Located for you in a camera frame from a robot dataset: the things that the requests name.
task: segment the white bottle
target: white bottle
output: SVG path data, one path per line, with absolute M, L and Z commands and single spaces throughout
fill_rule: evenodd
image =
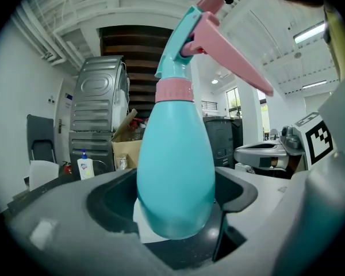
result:
M 79 168 L 79 173 L 81 174 L 80 175 L 81 180 L 94 177 L 93 161 L 87 158 L 85 149 L 83 149 L 82 158 L 78 159 L 78 168 Z

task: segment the blue cap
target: blue cap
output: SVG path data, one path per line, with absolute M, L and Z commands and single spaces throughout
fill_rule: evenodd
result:
M 83 154 L 82 154 L 82 159 L 87 159 L 86 150 L 85 150 L 85 149 L 83 149 L 82 151 L 83 151 Z

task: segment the staircase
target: staircase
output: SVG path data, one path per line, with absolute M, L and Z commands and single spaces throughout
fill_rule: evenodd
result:
M 154 26 L 121 25 L 100 29 L 101 55 L 123 55 L 131 80 L 129 110 L 150 116 L 155 105 L 157 66 L 172 30 Z

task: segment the spray bottle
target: spray bottle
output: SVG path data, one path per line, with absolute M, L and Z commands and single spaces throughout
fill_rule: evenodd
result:
M 183 239 L 206 224 L 214 202 L 215 173 L 208 135 L 193 100 L 186 66 L 205 53 L 267 95 L 273 89 L 219 32 L 214 16 L 224 0 L 200 0 L 173 31 L 156 77 L 156 105 L 149 118 L 137 169 L 138 198 L 151 229 Z

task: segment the cardboard box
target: cardboard box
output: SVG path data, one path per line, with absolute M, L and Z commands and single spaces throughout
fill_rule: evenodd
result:
M 117 164 L 117 158 L 123 154 L 128 155 L 128 168 L 136 168 L 138 166 L 139 151 L 142 140 L 127 141 L 129 138 L 128 127 L 133 118 L 137 115 L 137 111 L 133 109 L 122 121 L 118 130 L 116 130 L 111 144 L 114 151 L 114 164 Z

